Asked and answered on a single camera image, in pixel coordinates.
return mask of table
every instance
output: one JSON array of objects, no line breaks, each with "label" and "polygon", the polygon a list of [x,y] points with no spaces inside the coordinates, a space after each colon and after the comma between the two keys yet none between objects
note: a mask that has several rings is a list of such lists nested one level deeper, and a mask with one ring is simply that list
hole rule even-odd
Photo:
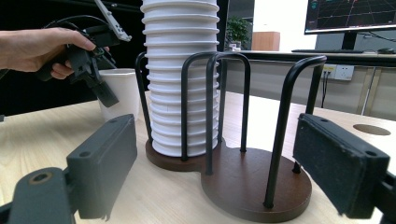
[{"label": "table", "polygon": [[345,53],[292,53],[280,51],[242,50],[241,53],[249,60],[266,60],[273,62],[298,62],[303,58],[326,55],[326,63],[348,64],[372,67],[396,67],[395,54],[345,54]]},{"label": "table", "polygon": [[[242,118],[242,95],[227,92],[223,137],[238,147]],[[272,149],[278,101],[250,97],[247,146]],[[283,156],[292,160],[292,146],[298,115],[303,105],[291,105]],[[396,122],[315,108],[315,115],[332,120],[390,156],[396,156]],[[0,204],[12,201],[16,183],[25,175],[45,167],[66,167],[65,157],[94,133],[105,121],[96,101],[6,117],[0,122]],[[372,135],[352,126],[366,123],[391,132]],[[205,195],[197,172],[178,173],[152,164],[146,157],[148,140],[142,112],[136,125],[138,155],[126,178],[107,223],[254,223],[234,217],[216,207]],[[389,169],[395,174],[396,162]],[[378,223],[379,212],[370,220],[338,216],[325,194],[314,183],[311,202],[304,213],[286,223]],[[80,220],[78,224],[105,223]]]}]

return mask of white cup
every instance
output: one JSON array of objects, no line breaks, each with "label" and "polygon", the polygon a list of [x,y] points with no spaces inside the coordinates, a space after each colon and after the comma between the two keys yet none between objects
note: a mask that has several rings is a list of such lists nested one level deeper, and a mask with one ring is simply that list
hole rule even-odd
[{"label": "white cup", "polygon": [[122,115],[133,114],[134,121],[137,121],[140,97],[134,69],[116,68],[100,70],[99,75],[119,99],[119,102],[111,107],[105,107],[99,101],[104,119],[108,121]]}]

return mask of white wall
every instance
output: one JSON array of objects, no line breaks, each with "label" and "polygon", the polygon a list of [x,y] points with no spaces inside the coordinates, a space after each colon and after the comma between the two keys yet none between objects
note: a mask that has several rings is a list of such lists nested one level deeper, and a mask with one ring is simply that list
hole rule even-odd
[{"label": "white wall", "polygon": [[308,0],[255,0],[253,32],[280,32],[279,51],[314,49],[316,35],[304,35]]}]

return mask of black metal rod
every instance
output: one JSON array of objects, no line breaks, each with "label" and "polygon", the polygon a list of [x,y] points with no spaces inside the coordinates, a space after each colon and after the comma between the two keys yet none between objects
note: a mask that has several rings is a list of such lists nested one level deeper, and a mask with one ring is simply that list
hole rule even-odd
[{"label": "black metal rod", "polygon": [[250,92],[250,63],[248,61],[248,58],[240,53],[219,52],[213,55],[212,57],[210,57],[206,66],[206,141],[205,141],[205,146],[206,146],[205,174],[206,175],[213,174],[213,164],[212,164],[213,78],[211,77],[213,76],[213,73],[215,71],[216,62],[218,60],[223,60],[223,59],[238,59],[241,60],[245,65],[245,87],[244,87],[244,103],[243,103],[243,117],[242,117],[241,151],[246,151],[246,142],[248,135],[248,99]]},{"label": "black metal rod", "polygon": [[276,124],[276,135],[268,175],[267,189],[265,192],[265,199],[263,203],[263,205],[267,208],[274,207],[277,173],[279,169],[280,158],[282,155],[283,141],[285,139],[285,131],[288,123],[288,115],[290,110],[291,94],[295,80],[307,66],[323,65],[326,63],[326,59],[326,56],[315,56],[302,59],[297,62],[286,75],[280,97],[279,112]]},{"label": "black metal rod", "polygon": [[219,101],[219,135],[218,142],[222,142],[222,131],[224,124],[224,106],[225,94],[227,87],[227,61],[221,61],[221,75],[220,75],[220,101]]},{"label": "black metal rod", "polygon": [[137,55],[136,60],[134,62],[134,72],[136,73],[137,86],[139,88],[139,94],[140,94],[140,102],[142,104],[143,115],[145,116],[146,129],[148,131],[148,140],[150,143],[152,143],[151,125],[149,120],[149,108],[145,94],[145,84],[143,83],[142,73],[140,72],[140,63],[142,59],[145,58],[145,55],[146,55],[145,51]]},{"label": "black metal rod", "polygon": [[[317,100],[318,87],[319,87],[322,71],[323,71],[323,65],[318,65],[314,68],[311,87],[309,88],[308,102],[306,103],[305,114],[314,113],[315,101]],[[297,161],[294,162],[294,167],[292,171],[295,174],[299,174],[301,172],[301,165]]]},{"label": "black metal rod", "polygon": [[188,156],[188,89],[189,89],[189,67],[196,60],[208,59],[216,52],[201,52],[191,55],[181,68],[181,160],[187,161]]}]

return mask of round wooden base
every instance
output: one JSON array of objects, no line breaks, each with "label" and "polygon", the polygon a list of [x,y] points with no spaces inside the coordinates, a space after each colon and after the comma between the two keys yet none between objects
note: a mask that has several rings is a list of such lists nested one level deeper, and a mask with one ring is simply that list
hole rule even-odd
[{"label": "round wooden base", "polygon": [[182,161],[158,153],[147,141],[146,155],[155,165],[178,172],[201,172],[201,182],[210,200],[230,214],[256,222],[284,222],[299,216],[309,204],[312,186],[302,170],[292,171],[294,162],[280,160],[274,207],[263,206],[272,153],[248,148],[226,147],[219,143],[213,150],[213,175],[205,175],[205,155]]}]

